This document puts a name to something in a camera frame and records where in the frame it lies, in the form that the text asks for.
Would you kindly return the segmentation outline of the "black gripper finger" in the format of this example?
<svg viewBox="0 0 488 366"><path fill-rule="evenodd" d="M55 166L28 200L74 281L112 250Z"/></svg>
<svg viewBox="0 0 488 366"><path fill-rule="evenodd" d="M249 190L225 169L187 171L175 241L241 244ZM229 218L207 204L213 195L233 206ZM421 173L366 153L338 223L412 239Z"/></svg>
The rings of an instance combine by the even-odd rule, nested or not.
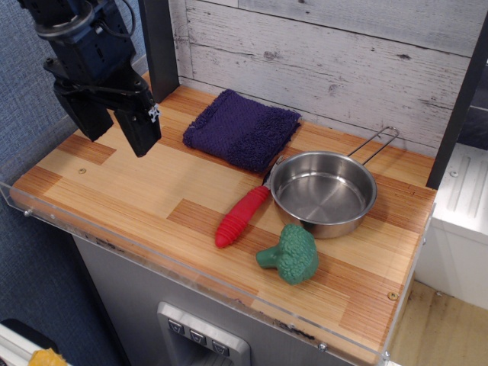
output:
<svg viewBox="0 0 488 366"><path fill-rule="evenodd" d="M83 96L62 95L58 91L55 91L55 96L80 131L92 142L114 124L103 105Z"/></svg>
<svg viewBox="0 0 488 366"><path fill-rule="evenodd" d="M160 111L150 91L126 95L114 114L137 157L145 156L161 139Z"/></svg>

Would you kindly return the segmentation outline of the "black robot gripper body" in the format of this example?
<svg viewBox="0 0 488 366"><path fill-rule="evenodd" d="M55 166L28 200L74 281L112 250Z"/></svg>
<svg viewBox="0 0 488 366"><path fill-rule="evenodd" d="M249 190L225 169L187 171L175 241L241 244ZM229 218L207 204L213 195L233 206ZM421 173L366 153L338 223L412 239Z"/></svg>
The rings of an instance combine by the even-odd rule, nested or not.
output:
<svg viewBox="0 0 488 366"><path fill-rule="evenodd" d="M44 6L43 39L56 58L44 68L62 95L122 98L149 91L133 70L135 49L117 6Z"/></svg>

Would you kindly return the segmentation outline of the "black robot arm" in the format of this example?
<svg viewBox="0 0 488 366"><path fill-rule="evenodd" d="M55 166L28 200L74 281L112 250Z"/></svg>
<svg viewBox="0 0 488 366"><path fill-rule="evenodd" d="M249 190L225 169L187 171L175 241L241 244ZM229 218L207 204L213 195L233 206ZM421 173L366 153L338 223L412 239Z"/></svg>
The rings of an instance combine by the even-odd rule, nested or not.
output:
<svg viewBox="0 0 488 366"><path fill-rule="evenodd" d="M43 67L66 113L91 141L118 123L138 157L161 137L159 110L133 69L132 31L114 1L22 1L55 55Z"/></svg>

